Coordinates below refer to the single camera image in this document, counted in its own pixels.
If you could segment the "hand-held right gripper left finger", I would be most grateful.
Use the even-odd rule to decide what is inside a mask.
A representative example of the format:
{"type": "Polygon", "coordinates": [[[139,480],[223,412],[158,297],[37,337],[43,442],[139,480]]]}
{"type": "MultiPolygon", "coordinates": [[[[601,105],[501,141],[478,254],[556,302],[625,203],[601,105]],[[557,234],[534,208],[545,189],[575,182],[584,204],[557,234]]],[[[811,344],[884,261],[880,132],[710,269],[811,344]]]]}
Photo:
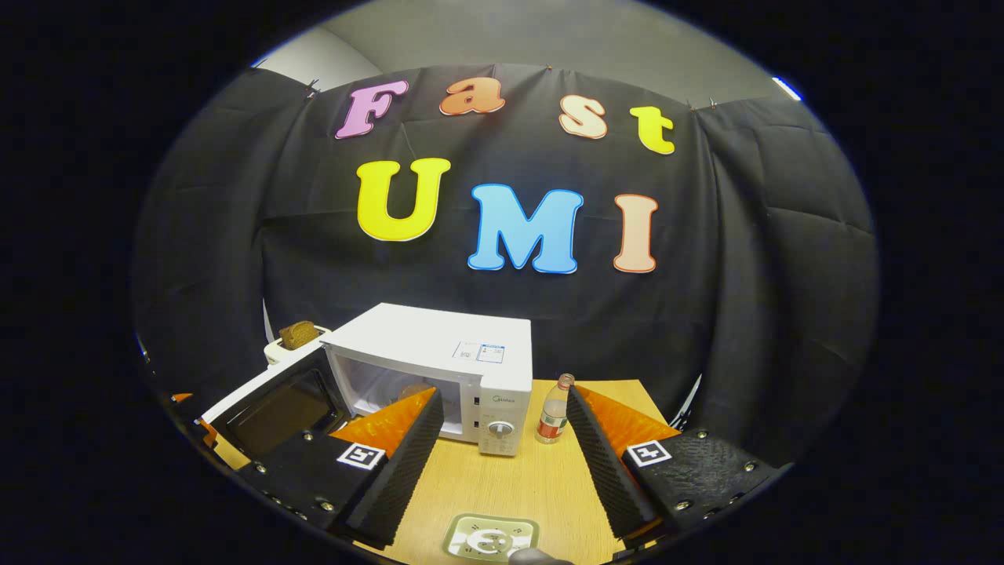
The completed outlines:
{"type": "Polygon", "coordinates": [[[294,434],[236,471],[249,489],[327,534],[376,549],[399,524],[444,423],[429,387],[306,440],[294,434]]]}

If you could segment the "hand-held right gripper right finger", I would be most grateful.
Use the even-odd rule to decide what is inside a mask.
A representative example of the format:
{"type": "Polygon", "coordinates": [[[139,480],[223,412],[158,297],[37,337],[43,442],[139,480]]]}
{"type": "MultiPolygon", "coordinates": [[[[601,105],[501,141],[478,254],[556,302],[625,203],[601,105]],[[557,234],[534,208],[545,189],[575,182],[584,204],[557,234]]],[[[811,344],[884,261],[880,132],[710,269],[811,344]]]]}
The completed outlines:
{"type": "Polygon", "coordinates": [[[567,417],[628,549],[703,529],[785,473],[703,427],[678,432],[582,386],[570,387],[567,417]]]}

